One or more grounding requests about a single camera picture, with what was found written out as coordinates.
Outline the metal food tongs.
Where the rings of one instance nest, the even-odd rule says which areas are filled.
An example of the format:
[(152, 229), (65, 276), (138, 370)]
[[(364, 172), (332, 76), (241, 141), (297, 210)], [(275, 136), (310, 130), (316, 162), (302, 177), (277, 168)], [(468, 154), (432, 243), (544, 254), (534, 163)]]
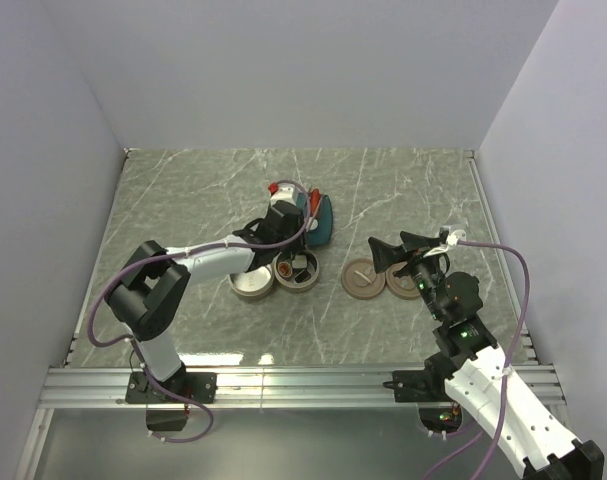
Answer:
[(324, 196), (323, 196), (323, 194), (321, 192), (320, 192), (320, 194), (321, 194), (321, 200), (320, 200), (320, 204), (318, 206), (318, 209), (315, 212), (315, 215), (312, 215), (311, 212), (310, 212), (309, 219), (308, 219), (307, 225), (306, 225), (306, 231), (307, 232), (315, 230), (318, 227), (318, 216), (319, 216), (319, 212), (321, 210), (322, 202), (323, 202), (323, 198), (324, 198)]

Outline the white sushi roll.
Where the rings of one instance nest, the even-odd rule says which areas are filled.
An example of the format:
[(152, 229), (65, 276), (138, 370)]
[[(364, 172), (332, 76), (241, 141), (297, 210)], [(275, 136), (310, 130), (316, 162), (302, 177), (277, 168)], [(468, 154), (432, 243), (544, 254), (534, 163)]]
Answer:
[(304, 254), (296, 255), (292, 261), (291, 265), (293, 269), (306, 269), (308, 264), (307, 256)]

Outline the black white tofu block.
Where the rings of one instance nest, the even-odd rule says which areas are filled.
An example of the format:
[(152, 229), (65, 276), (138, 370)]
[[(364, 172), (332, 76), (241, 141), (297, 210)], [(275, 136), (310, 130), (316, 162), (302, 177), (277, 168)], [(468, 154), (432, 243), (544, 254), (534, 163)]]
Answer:
[(312, 274), (308, 270), (303, 270), (295, 277), (295, 282), (304, 283), (304, 282), (310, 280), (311, 277), (312, 277)]

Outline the red sausage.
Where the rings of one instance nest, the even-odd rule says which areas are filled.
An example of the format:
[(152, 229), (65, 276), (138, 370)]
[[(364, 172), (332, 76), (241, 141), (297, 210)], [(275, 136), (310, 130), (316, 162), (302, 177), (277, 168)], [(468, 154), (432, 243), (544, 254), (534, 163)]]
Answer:
[(315, 215), (320, 204), (321, 194), (318, 188), (313, 188), (309, 191), (310, 212)]

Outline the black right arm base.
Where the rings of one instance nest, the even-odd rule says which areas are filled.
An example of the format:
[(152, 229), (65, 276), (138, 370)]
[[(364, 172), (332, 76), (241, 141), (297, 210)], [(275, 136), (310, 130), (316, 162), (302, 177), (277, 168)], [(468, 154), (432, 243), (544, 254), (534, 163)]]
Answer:
[(393, 391), (396, 403), (449, 402), (444, 380), (424, 368), (423, 370), (395, 370), (392, 378), (383, 382), (383, 387)]

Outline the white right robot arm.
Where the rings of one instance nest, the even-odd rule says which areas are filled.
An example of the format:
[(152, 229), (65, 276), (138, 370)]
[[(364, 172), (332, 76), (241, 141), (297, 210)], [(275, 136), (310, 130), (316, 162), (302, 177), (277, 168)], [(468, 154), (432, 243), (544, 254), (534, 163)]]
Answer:
[(435, 237), (403, 232), (397, 246), (374, 237), (368, 244), (376, 272), (408, 277), (438, 322), (438, 353), (420, 371), (396, 370), (385, 387), (398, 403), (452, 401), (466, 410), (491, 443), (474, 477), (502, 451), (522, 479), (600, 479), (604, 454), (582, 441), (533, 393), (478, 313), (483, 306), (478, 279), (449, 270), (449, 251), (468, 245), (453, 227)]

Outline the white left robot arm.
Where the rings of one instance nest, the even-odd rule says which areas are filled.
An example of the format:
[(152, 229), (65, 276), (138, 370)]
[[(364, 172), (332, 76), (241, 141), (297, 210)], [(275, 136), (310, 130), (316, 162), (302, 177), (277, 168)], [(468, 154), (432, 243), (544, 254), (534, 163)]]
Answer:
[(188, 286), (252, 272), (281, 253), (305, 248), (309, 208), (278, 200), (264, 217), (221, 240), (184, 249), (142, 244), (104, 295), (114, 316), (134, 340), (151, 374), (149, 390), (161, 401), (178, 399), (185, 388), (184, 363), (169, 326)]

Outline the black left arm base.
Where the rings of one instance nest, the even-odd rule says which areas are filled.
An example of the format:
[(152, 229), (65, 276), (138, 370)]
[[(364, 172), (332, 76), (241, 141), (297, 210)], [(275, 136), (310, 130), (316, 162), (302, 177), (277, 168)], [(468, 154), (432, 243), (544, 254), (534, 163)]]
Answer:
[[(202, 404), (212, 404), (217, 388), (217, 375), (214, 372), (188, 372), (160, 382), (160, 385), (174, 395)], [(178, 403), (178, 400), (159, 391), (143, 372), (133, 372), (129, 377), (125, 402), (127, 404), (162, 404)]]

